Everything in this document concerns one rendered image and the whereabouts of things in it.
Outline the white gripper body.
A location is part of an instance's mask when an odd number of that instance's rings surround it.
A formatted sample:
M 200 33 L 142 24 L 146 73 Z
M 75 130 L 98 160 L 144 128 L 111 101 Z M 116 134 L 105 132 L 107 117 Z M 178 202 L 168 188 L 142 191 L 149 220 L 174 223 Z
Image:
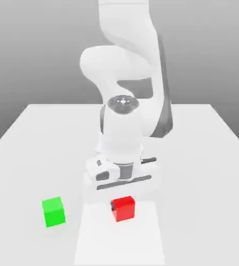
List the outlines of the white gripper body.
M 134 178 L 132 181 L 118 181 L 98 185 L 93 189 L 94 198 L 142 197 L 156 189 L 156 175 Z

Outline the small red cube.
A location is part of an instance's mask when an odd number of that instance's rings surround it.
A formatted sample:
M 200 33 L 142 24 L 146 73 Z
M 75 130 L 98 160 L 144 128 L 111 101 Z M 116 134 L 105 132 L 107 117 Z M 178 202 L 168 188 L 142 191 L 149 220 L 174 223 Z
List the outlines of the small red cube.
M 131 196 L 114 199 L 110 204 L 116 222 L 134 218 L 135 200 Z

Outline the small green cube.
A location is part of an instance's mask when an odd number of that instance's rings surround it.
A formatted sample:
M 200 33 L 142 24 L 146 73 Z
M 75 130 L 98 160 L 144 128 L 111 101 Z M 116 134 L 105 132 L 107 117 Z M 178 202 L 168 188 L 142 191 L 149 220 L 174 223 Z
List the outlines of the small green cube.
M 65 223 L 64 206 L 60 196 L 43 200 L 42 207 L 47 228 Z

